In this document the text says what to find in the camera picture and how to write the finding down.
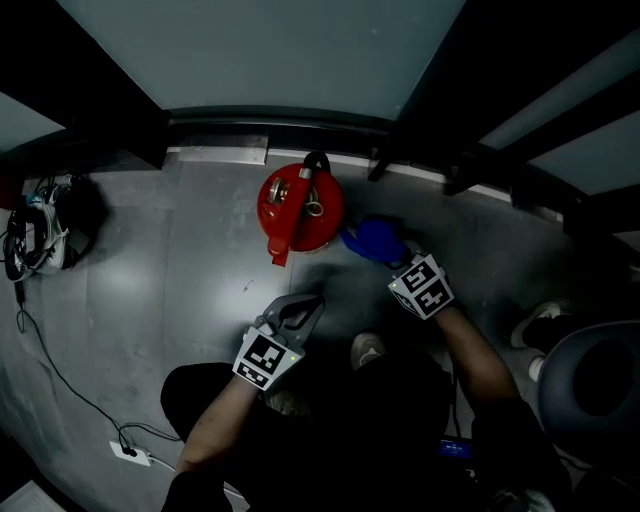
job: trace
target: electrical socket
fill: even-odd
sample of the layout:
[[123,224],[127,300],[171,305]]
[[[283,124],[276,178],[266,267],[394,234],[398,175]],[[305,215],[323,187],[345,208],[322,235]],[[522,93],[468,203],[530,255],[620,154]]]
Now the electrical socket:
[[113,450],[113,453],[116,457],[124,460],[128,460],[129,462],[134,462],[136,464],[140,464],[141,466],[151,466],[151,461],[149,460],[149,454],[146,450],[142,448],[138,448],[137,446],[132,446],[131,449],[135,450],[136,456],[132,457],[131,455],[127,455],[122,451],[122,446],[120,443],[116,443],[114,441],[109,441],[109,445]]

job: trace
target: black and white marker cube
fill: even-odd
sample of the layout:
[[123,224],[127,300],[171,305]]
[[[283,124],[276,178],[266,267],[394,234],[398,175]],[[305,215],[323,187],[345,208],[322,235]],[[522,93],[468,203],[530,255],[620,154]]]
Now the black and white marker cube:
[[254,386],[266,390],[302,357],[266,333],[249,327],[233,371]]
[[418,260],[389,289],[405,309],[423,320],[453,300],[451,288],[431,255]]

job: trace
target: power outlet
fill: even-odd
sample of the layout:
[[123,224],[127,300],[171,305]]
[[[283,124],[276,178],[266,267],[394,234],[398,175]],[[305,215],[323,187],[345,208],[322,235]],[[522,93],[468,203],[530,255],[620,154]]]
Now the power outlet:
[[131,448],[136,452],[136,456],[133,457],[131,455],[127,455],[122,451],[122,446],[120,446],[120,443],[109,441],[109,445],[111,446],[111,449],[113,450],[113,453],[116,457],[127,460],[129,462],[134,462],[135,464],[140,464],[141,466],[151,466],[149,454],[146,450],[138,448],[137,446],[132,446]]

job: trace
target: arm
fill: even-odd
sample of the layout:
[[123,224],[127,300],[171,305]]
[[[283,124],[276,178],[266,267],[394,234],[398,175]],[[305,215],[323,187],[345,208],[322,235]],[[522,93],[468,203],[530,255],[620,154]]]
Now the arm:
[[191,430],[176,476],[223,456],[237,441],[259,389],[234,375]]
[[445,307],[435,315],[444,332],[453,366],[474,411],[503,398],[518,398],[509,368],[460,310]]

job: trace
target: gray floor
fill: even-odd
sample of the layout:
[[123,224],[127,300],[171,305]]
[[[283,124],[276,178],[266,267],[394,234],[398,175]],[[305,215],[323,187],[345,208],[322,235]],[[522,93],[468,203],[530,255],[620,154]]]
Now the gray floor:
[[[276,296],[321,291],[327,299],[315,346],[345,347],[367,327],[424,344],[450,364],[442,344],[386,290],[388,271],[348,252],[339,240],[271,265],[255,199],[269,172],[234,164],[173,164],[162,171],[93,175],[112,215],[77,268],[26,283],[27,309],[72,384],[121,422],[170,430],[159,396],[175,367],[232,361],[244,326]],[[473,193],[443,196],[436,185],[389,174],[378,184],[364,170],[334,165],[351,218],[399,217],[445,266],[454,293],[506,358],[523,396],[532,350],[506,346],[522,309],[542,300],[597,294],[584,253],[548,223]],[[4,224],[8,213],[0,212]],[[90,512],[157,511],[171,474],[116,459],[111,425],[71,395],[46,362],[34,331],[20,335],[13,285],[0,279],[1,426],[50,480]],[[471,414],[460,398],[463,434]],[[135,442],[174,464],[180,445],[131,431]]]

